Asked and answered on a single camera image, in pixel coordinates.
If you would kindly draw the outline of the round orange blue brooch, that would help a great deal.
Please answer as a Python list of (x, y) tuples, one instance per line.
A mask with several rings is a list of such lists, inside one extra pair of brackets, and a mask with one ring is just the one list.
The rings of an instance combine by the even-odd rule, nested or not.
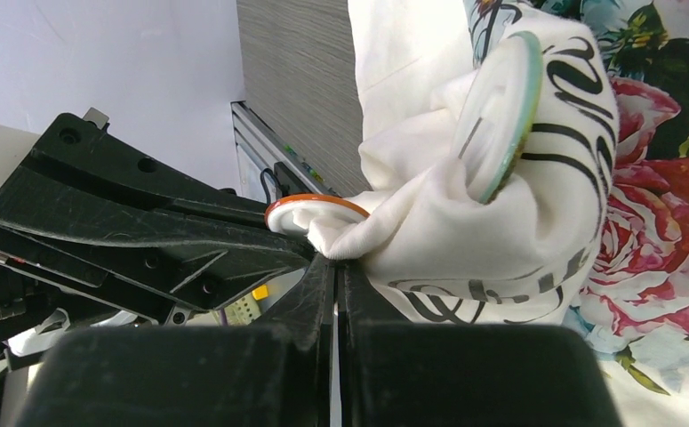
[(334, 219), (346, 225), (369, 217), (359, 205), (344, 198), (323, 194), (295, 194), (270, 204), (264, 221), (272, 232), (292, 237), (305, 237), (309, 224), (318, 218)]

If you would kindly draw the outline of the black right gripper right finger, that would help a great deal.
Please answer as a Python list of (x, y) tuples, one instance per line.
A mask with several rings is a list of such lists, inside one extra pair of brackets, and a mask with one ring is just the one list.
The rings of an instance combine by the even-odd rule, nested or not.
[(588, 345), (561, 326), (420, 324), (338, 267), (346, 426), (618, 426)]

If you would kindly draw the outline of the round landscape brooch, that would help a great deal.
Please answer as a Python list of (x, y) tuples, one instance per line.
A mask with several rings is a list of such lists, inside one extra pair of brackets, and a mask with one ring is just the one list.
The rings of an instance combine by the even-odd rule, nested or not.
[(451, 156), (466, 170), (478, 203), (491, 202), (521, 156), (540, 103), (539, 38), (521, 31), (501, 40), (477, 69), (453, 136)]

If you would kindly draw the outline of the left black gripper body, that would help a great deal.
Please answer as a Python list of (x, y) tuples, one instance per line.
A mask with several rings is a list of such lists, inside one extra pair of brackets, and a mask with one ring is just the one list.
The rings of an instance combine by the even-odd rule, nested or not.
[(129, 312), (161, 323), (173, 233), (133, 221), (0, 224), (0, 344)]

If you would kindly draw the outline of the white floral t-shirt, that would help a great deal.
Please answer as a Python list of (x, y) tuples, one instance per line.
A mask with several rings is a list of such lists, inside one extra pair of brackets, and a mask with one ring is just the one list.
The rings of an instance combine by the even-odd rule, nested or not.
[[(689, 1), (351, 1), (361, 223), (309, 240), (361, 258), (409, 319), (577, 331), (628, 426), (689, 426)], [(518, 32), (541, 103), (489, 203), (463, 141), (513, 112), (469, 88)]]

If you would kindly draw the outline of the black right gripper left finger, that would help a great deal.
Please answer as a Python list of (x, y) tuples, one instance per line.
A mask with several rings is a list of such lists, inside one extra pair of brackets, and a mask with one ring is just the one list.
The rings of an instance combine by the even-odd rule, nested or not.
[(20, 426), (326, 426), (332, 285), (322, 256), (248, 326), (88, 328), (44, 358)]

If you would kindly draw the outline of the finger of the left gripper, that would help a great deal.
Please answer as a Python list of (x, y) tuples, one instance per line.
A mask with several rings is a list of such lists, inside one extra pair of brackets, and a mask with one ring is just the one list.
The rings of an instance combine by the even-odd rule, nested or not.
[(18, 167), (0, 188), (6, 266), (132, 313), (206, 312), (309, 265), (257, 201), (173, 170)]
[(263, 227), (267, 206), (215, 189), (120, 141), (106, 126), (71, 113), (49, 125), (28, 155), (29, 167), (66, 186), (141, 211), (165, 211)]

